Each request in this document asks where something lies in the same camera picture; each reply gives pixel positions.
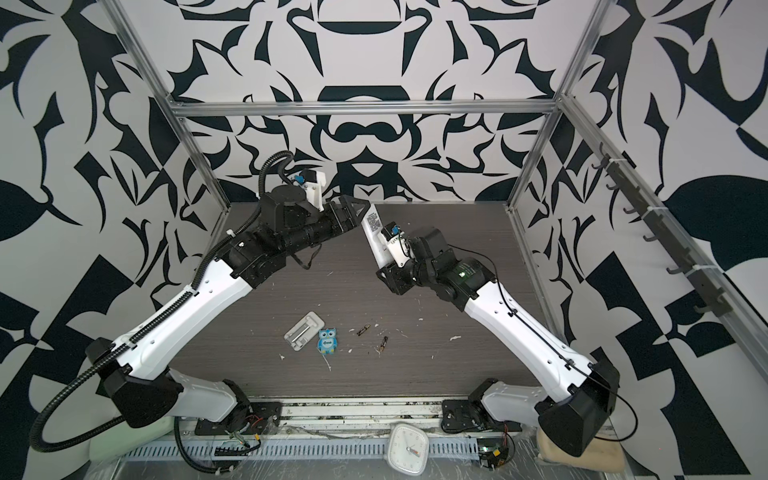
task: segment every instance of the black hook rack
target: black hook rack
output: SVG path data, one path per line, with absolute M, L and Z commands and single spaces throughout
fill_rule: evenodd
M 607 155 L 604 156 L 601 166 L 605 167 L 608 176 L 615 182 L 614 185 L 607 185 L 607 188 L 608 190 L 621 190 L 621 193 L 629 200 L 632 208 L 624 208 L 626 214 L 644 212 L 641 218 L 653 235 L 650 237 L 643 235 L 643 240 L 661 243 L 661 246 L 677 265 L 674 269 L 667 268 L 667 273 L 670 275 L 686 274 L 688 281 L 707 305 L 704 308 L 695 307 L 698 313 L 712 312 L 715 316 L 723 316 L 733 311 L 733 307 L 723 298 L 723 288 L 716 285 L 713 277 L 706 272 L 706 269 L 711 269 L 713 266 L 697 264 L 691 256 L 690 248 L 684 245 L 684 239 L 677 232 L 678 229 L 671 226 L 676 221 L 670 211 L 667 208 L 653 207 L 650 204 L 650 194 L 644 191 L 639 180 L 634 180 L 634 172 L 630 170 L 631 165 L 623 160 L 610 161 Z

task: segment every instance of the dark wooden tabletop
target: dark wooden tabletop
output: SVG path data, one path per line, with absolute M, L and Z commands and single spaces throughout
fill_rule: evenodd
M 225 229 L 237 228 L 253 208 L 234 204 Z M 433 225 L 449 243 L 491 257 L 507 291 L 543 320 L 501 204 L 377 208 L 382 220 L 396 221 L 406 232 Z M 306 262 L 309 255 L 303 251 L 299 257 Z M 469 254 L 457 252 L 457 257 L 463 256 Z M 467 395 L 488 377 L 510 385 L 538 384 L 480 323 L 426 288 L 415 287 L 404 296 L 390 293 L 376 278 L 376 270 L 361 229 L 325 242 L 311 270 L 302 270 L 289 258 L 286 268 L 192 339 L 171 366 L 202 379 L 232 379 L 249 396 Z M 317 337 L 299 352 L 283 339 L 309 311 L 317 313 L 326 328 L 336 328 L 336 353 L 323 358 Z M 357 336 L 367 323 L 371 328 Z M 389 340 L 378 353 L 384 336 Z

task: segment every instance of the black and white patterned wall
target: black and white patterned wall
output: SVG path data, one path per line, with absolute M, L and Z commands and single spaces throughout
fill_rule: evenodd
M 577 100 L 763 316 L 768 4 L 619 0 Z M 768 385 L 563 119 L 518 212 L 568 342 L 621 372 L 640 478 L 762 478 Z M 619 436 L 634 425 L 617 403 Z
M 471 100 L 552 98 L 594 0 L 124 6 L 178 101 Z M 232 201 L 255 200 L 258 168 L 285 148 L 326 173 L 326 197 L 506 200 L 541 125 L 538 114 L 194 120 Z
M 552 97 L 594 0 L 130 0 L 185 101 Z
M 3 478 L 81 478 L 88 443 L 28 447 L 48 401 L 191 278 L 220 208 L 94 0 L 0 2 Z M 115 416 L 91 379 L 49 441 Z
M 543 118 L 317 115 L 194 118 L 189 125 L 230 201 L 255 201 L 258 169 L 286 148 L 296 153 L 289 173 L 326 174 L 326 198 L 463 201 L 507 200 Z M 280 182 L 276 174 L 267 179 L 267 190 Z

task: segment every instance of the owl figurine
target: owl figurine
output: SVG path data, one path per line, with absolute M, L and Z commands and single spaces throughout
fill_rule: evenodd
M 336 329 L 320 330 L 317 333 L 317 336 L 320 338 L 320 340 L 317 341 L 317 349 L 320 353 L 328 355 L 329 353 L 336 351 L 336 345 L 338 345 L 338 342 L 336 341 Z

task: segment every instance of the clock face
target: clock face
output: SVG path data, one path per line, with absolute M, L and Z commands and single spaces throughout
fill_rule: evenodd
M 387 461 L 395 470 L 420 475 L 426 466 L 428 453 L 429 438 L 423 431 L 406 424 L 392 429 Z

